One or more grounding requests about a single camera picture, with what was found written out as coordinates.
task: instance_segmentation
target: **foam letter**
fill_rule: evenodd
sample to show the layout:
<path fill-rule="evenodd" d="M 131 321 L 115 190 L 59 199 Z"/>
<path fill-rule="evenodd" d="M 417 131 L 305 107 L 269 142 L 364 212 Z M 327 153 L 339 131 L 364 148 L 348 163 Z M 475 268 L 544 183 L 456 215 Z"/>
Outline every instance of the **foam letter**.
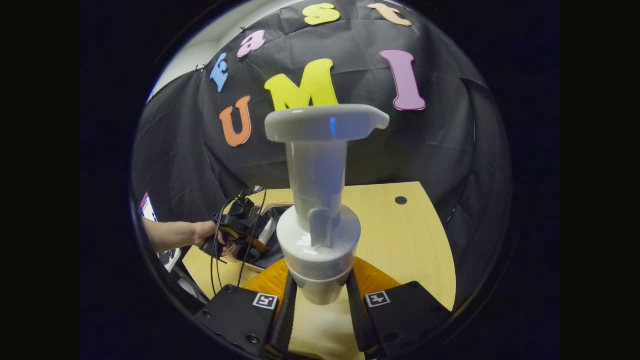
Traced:
<path fill-rule="evenodd" d="M 245 96 L 238 100 L 236 108 L 240 110 L 240 119 L 242 119 L 242 131 L 236 133 L 234 125 L 231 122 L 231 113 L 233 108 L 229 106 L 220 113 L 220 121 L 222 121 L 222 130 L 225 134 L 227 144 L 236 147 L 246 143 L 251 136 L 251 118 L 249 117 L 249 100 L 248 96 Z"/>
<path fill-rule="evenodd" d="M 394 24 L 411 26 L 411 22 L 409 20 L 402 19 L 400 16 L 396 15 L 396 13 L 400 13 L 400 10 L 398 9 L 390 8 L 385 4 L 371 4 L 369 5 L 369 8 L 376 9 L 380 15 Z"/>
<path fill-rule="evenodd" d="M 260 49 L 264 43 L 264 30 L 254 32 L 242 40 L 242 43 L 240 44 L 242 47 L 238 50 L 238 57 L 241 58 L 251 51 Z"/>
<path fill-rule="evenodd" d="M 222 61 L 226 57 L 227 57 L 227 53 L 220 54 L 220 57 L 216 62 L 216 66 L 214 66 L 213 70 L 211 71 L 211 79 L 218 86 L 218 92 L 222 91 L 222 87 L 225 86 L 225 83 L 227 82 L 227 78 L 229 77 L 229 74 L 222 73 L 223 71 L 227 71 L 227 62 Z"/>
<path fill-rule="evenodd" d="M 340 18 L 340 12 L 338 10 L 332 10 L 335 6 L 333 4 L 318 4 L 311 5 L 302 10 L 302 15 L 305 17 L 305 22 L 309 25 L 324 24 L 325 22 L 336 21 Z"/>
<path fill-rule="evenodd" d="M 264 83 L 271 92 L 276 111 L 286 108 L 304 108 L 312 99 L 314 105 L 338 103 L 331 82 L 331 59 L 320 59 L 307 64 L 298 88 L 285 74 L 278 74 Z"/>
<path fill-rule="evenodd" d="M 380 51 L 380 56 L 389 61 L 391 71 L 396 81 L 397 97 L 394 107 L 398 110 L 422 110 L 425 108 L 424 99 L 418 92 L 415 74 L 411 67 L 413 55 L 406 51 L 387 49 Z"/>

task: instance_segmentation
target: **white plastic object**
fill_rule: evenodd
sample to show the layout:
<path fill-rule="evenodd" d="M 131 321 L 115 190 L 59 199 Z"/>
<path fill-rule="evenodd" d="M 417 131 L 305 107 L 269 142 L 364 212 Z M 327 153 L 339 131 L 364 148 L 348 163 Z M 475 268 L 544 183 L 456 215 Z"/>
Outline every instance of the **white plastic object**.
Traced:
<path fill-rule="evenodd" d="M 360 239 L 360 221 L 342 205 L 347 142 L 385 129 L 389 116 L 368 105 L 341 104 L 270 113 L 267 138 L 287 147 L 294 206 L 278 221 L 278 240 L 302 294 L 313 304 L 338 299 Z"/>

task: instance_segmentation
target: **wire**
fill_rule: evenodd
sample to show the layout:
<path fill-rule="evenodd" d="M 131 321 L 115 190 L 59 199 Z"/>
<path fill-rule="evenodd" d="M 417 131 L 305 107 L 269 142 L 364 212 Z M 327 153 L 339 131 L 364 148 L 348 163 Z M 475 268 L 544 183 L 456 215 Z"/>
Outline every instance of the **wire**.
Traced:
<path fill-rule="evenodd" d="M 249 238 L 249 246 L 246 248 L 246 252 L 244 253 L 244 259 L 242 260 L 242 266 L 240 267 L 240 274 L 238 275 L 238 285 L 240 287 L 240 280 L 242 279 L 242 270 L 244 270 L 244 264 L 246 264 L 246 257 L 249 255 L 249 251 L 251 251 L 251 245 L 253 245 L 253 235 L 255 234 L 255 228 L 258 226 L 258 220 L 260 220 L 260 211 L 264 209 L 264 201 L 267 199 L 267 189 L 264 189 L 264 196 L 262 196 L 262 204 L 260 205 L 260 210 L 258 212 L 258 216 L 255 218 L 253 222 L 253 230 L 251 230 L 251 237 Z"/>
<path fill-rule="evenodd" d="M 231 203 L 233 200 L 236 200 L 237 196 L 232 197 L 231 199 L 227 200 L 225 202 L 225 204 L 222 206 L 222 210 L 220 210 L 219 214 L 218 214 L 218 221 L 216 221 L 216 233 L 213 236 L 213 246 L 214 246 L 214 253 L 215 256 L 211 257 L 211 265 L 209 267 L 209 270 L 211 271 L 211 287 L 213 288 L 213 295 L 217 295 L 216 293 L 216 285 L 213 282 L 213 259 L 216 258 L 216 271 L 218 272 L 218 282 L 220 283 L 220 290 L 222 290 L 222 281 L 220 281 L 220 271 L 218 271 L 218 231 L 220 231 L 220 221 L 222 220 L 222 213 L 225 211 L 225 209 L 227 208 L 227 206 L 229 205 L 229 203 Z"/>

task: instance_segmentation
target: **table surface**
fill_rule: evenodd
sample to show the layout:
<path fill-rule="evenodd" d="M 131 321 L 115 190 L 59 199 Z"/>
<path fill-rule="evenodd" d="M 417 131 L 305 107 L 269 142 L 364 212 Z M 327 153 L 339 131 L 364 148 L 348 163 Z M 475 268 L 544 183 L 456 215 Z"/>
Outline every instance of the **table surface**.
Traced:
<path fill-rule="evenodd" d="M 260 204 L 263 193 L 252 195 Z M 407 203 L 396 203 L 405 197 Z M 290 189 L 268 190 L 269 204 L 292 203 Z M 456 270 L 447 235 L 429 197 L 418 182 L 346 186 L 342 203 L 352 209 L 362 225 L 356 255 L 401 284 L 418 281 L 448 310 L 456 297 Z M 211 298 L 211 257 L 193 247 L 183 263 L 204 293 Z M 220 263 L 222 285 L 237 284 L 240 262 Z M 218 278 L 213 266 L 216 291 Z M 257 276 L 244 268 L 240 286 Z M 336 302 L 315 306 L 298 292 L 289 350 L 323 359 L 364 359 L 351 324 L 349 297 L 343 290 Z"/>

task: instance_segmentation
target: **wooden table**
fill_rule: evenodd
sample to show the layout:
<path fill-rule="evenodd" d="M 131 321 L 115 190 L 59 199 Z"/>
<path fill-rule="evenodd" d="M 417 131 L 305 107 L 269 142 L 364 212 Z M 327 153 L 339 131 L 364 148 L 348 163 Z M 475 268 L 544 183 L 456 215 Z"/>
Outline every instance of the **wooden table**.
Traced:
<path fill-rule="evenodd" d="M 262 202 L 263 193 L 252 195 Z M 396 203 L 405 197 L 407 203 Z M 293 202 L 290 189 L 268 190 L 265 204 Z M 426 192 L 418 182 L 347 186 L 342 203 L 351 208 L 362 225 L 357 256 L 384 271 L 401 284 L 418 281 L 444 307 L 451 310 L 456 297 L 456 270 L 449 241 Z M 185 267 L 199 287 L 212 297 L 211 257 L 198 248 L 185 256 Z M 222 284 L 237 284 L 239 262 L 220 263 Z M 218 278 L 214 265 L 216 291 Z M 257 272 L 244 268 L 240 286 Z M 329 306 L 315 306 L 298 292 L 289 350 L 323 359 L 364 359 L 358 351 L 351 324 L 349 298 L 343 290 Z"/>

